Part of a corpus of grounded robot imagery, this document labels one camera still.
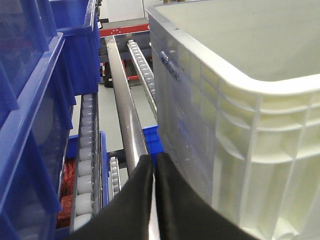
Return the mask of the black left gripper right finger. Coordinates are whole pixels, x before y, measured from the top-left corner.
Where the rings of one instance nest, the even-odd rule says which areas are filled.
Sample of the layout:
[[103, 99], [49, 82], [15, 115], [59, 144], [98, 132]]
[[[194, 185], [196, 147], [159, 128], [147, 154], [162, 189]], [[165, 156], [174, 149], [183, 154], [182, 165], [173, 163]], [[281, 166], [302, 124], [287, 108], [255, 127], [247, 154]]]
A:
[[167, 153], [156, 156], [155, 198], [162, 240], [253, 240], [212, 209], [187, 183]]

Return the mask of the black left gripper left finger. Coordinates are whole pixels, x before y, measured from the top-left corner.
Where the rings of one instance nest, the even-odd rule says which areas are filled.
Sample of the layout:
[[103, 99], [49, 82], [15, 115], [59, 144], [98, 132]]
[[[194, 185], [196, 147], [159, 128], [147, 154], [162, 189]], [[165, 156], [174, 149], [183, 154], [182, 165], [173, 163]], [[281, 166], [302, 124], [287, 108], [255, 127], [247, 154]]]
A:
[[67, 240], [147, 240], [152, 205], [153, 161], [141, 155], [113, 200]]

